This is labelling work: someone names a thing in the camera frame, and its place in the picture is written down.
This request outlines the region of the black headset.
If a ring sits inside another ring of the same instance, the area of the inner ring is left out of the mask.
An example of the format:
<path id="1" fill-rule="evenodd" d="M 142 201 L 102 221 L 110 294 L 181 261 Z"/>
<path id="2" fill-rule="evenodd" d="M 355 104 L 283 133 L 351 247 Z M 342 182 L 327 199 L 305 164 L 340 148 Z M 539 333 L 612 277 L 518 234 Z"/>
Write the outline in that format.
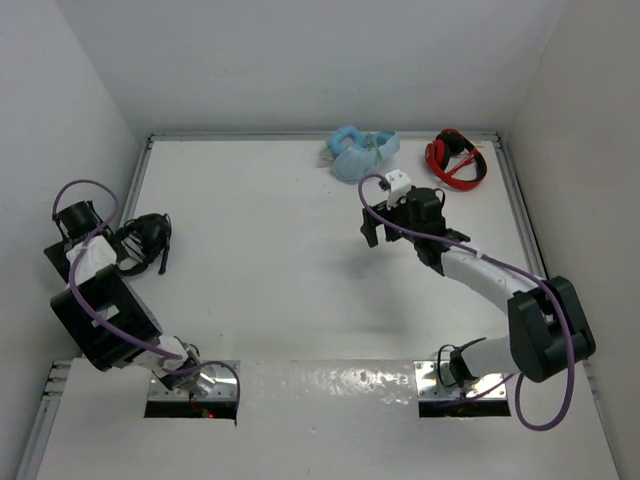
<path id="1" fill-rule="evenodd" d="M 126 221 L 116 231 L 115 238 L 133 260 L 133 265 L 119 266 L 119 272 L 124 277 L 140 275 L 160 257 L 158 274 L 164 275 L 172 233 L 171 218 L 167 213 L 150 213 Z"/>

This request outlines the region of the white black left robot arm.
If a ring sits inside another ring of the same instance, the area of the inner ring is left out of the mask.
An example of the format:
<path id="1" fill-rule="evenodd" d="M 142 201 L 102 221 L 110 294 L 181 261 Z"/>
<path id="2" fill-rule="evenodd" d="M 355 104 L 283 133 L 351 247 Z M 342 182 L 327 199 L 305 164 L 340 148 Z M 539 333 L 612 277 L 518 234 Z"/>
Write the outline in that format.
<path id="1" fill-rule="evenodd" d="M 186 392 L 195 387 L 198 373 L 182 371 L 198 364 L 197 354 L 163 333 L 128 282 L 157 257 L 162 258 L 160 271 L 166 271 L 170 237 L 169 217 L 160 214 L 143 215 L 118 231 L 105 228 L 90 240 L 75 271 L 79 293 L 101 319 L 87 313 L 69 287 L 50 306 L 98 370 L 142 366 L 167 389 Z"/>

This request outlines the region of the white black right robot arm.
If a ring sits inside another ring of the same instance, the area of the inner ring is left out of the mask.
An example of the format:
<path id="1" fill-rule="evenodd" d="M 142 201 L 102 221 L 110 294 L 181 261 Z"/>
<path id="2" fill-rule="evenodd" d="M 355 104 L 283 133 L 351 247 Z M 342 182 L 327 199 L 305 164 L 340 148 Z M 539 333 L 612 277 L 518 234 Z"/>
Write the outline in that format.
<path id="1" fill-rule="evenodd" d="M 445 387 L 463 388 L 499 371 L 541 383 L 595 353 L 594 336 L 568 279 L 543 280 L 480 253 L 468 236 L 447 227 L 439 189 L 393 187 L 387 180 L 379 186 L 386 199 L 362 210 L 360 231 L 368 246 L 377 246 L 382 226 L 386 241 L 410 242 L 423 265 L 475 291 L 508 320 L 507 336 L 453 348 L 448 364 L 438 370 Z"/>

